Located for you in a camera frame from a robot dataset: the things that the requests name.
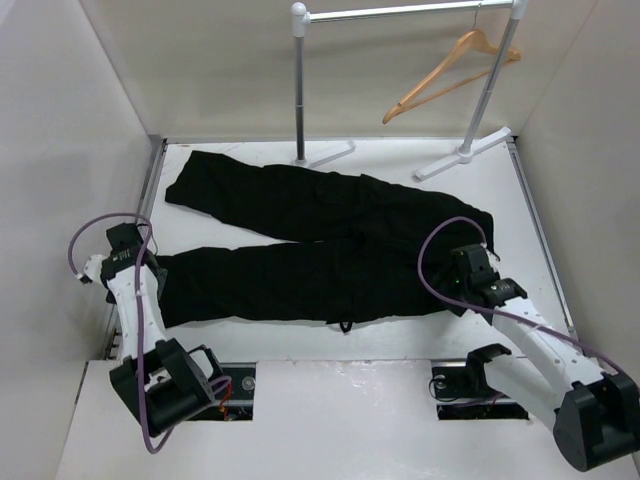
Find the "black trousers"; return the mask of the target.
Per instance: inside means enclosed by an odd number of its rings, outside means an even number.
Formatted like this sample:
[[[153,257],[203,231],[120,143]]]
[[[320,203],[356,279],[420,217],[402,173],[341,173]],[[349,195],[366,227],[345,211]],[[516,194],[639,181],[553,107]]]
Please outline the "black trousers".
[[[165,199],[270,238],[160,257],[168,327],[229,317],[350,326],[439,312],[427,286],[451,251],[494,241],[490,213],[445,193],[217,153],[193,152]]]

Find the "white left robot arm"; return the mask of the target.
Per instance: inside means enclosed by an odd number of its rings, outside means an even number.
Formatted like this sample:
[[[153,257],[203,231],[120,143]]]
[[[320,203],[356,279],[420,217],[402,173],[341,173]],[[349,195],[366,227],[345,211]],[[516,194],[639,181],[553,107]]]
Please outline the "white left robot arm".
[[[210,348],[188,351],[168,336],[159,306],[166,270],[139,227],[121,223],[106,237],[111,252],[101,262],[100,280],[121,328],[121,364],[109,380],[143,434],[157,438],[211,407],[230,378]]]

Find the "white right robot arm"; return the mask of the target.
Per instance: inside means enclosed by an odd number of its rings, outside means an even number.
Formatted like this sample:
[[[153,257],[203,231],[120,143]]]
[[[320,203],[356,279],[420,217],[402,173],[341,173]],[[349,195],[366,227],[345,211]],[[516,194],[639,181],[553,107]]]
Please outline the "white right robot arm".
[[[625,373],[608,373],[586,348],[571,346],[536,310],[526,291],[491,266],[481,245],[452,250],[446,286],[451,311],[471,310],[521,351],[494,343],[471,351],[464,384],[473,394],[500,392],[552,433],[564,459],[589,471],[639,450],[639,390]]]

